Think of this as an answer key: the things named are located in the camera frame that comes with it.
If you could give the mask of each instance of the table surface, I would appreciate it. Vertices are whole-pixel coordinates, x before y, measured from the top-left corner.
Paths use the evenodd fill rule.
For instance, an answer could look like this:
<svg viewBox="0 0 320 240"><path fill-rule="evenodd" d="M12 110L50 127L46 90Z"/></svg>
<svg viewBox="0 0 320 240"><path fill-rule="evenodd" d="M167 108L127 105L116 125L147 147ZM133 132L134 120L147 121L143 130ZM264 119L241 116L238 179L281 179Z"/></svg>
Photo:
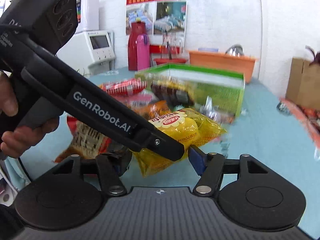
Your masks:
<svg viewBox="0 0 320 240"><path fill-rule="evenodd" d="M119 81L134 76L126 68L93 76L95 84ZM224 144L228 147L228 158L238 159L241 154L250 154L285 179L297 186L307 200L306 211L299 226L313 238L320 236L320 162L314 158L315 145L308 133L294 116L281 114L279 103L268 89L253 79L245 88L242 108L246 114L228 127ZM21 157L22 162L35 179L52 168L55 158L65 150L72 139L66 124L66 114L60 117L58 129L45 136L37 146ZM205 152L221 152L221 143L208 143L201 147ZM153 176L143 178L137 161L133 158L129 170L121 177L127 188L176 187L196 185L199 176L189 161L183 160ZM222 187L236 180L236 175L225 175Z"/></svg>

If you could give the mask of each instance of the green box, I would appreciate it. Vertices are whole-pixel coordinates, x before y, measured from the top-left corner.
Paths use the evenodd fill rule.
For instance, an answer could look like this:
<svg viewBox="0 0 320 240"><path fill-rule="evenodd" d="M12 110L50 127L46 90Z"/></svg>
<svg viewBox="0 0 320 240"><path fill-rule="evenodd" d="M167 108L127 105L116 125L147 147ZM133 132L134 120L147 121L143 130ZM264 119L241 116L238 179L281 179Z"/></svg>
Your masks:
<svg viewBox="0 0 320 240"><path fill-rule="evenodd" d="M209 96L219 109L236 116L241 114L245 87L243 74L184 64L163 64L135 74L136 78L147 80L148 85L167 76L182 80L188 89L193 90L197 104L204 105Z"/></svg>

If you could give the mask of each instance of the red thermos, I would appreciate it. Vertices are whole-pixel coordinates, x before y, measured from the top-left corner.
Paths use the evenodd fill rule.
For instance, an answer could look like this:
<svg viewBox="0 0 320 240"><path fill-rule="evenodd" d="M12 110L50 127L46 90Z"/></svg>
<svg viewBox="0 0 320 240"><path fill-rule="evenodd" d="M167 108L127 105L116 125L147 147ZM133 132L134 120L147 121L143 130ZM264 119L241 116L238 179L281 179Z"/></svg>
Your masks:
<svg viewBox="0 0 320 240"><path fill-rule="evenodd" d="M137 38L141 34L147 34L146 24L144 22L135 22L131 24L131 34L128 42L128 68L129 70L138 70L137 60Z"/></svg>

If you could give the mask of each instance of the red snack bag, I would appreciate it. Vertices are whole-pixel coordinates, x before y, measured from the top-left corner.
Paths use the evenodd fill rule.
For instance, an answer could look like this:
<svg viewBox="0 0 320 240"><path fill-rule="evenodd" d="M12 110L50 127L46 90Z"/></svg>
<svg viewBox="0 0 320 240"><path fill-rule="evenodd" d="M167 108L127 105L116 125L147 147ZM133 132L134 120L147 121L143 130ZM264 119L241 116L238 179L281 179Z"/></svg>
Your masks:
<svg viewBox="0 0 320 240"><path fill-rule="evenodd" d="M112 97L129 108L138 107L138 106L147 106L153 100L153 97L151 94L142 94L142 93L132 95L132 96L127 96L127 97L113 96L113 95Z"/></svg>
<svg viewBox="0 0 320 240"><path fill-rule="evenodd" d="M98 154L105 153L112 142L109 137L72 116L67 116L67 124L73 139L70 146L55 159L57 163L72 154L78 154L83 159L94 159Z"/></svg>
<svg viewBox="0 0 320 240"><path fill-rule="evenodd" d="M99 86L103 91L113 96L129 96L140 93L147 87L146 81L131 78L117 83L103 83Z"/></svg>

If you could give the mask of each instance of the white appliance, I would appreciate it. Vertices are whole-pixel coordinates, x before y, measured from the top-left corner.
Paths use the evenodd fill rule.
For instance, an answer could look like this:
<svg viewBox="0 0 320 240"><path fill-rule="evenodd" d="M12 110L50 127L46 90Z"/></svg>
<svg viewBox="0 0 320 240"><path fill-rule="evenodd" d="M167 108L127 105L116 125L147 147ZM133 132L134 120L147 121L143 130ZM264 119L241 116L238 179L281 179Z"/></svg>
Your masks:
<svg viewBox="0 0 320 240"><path fill-rule="evenodd" d="M99 29L99 0L77 0L76 33Z"/></svg>
<svg viewBox="0 0 320 240"><path fill-rule="evenodd" d="M58 52L57 57L84 76L97 75L111 69L116 56L113 32L91 31L73 35Z"/></svg>

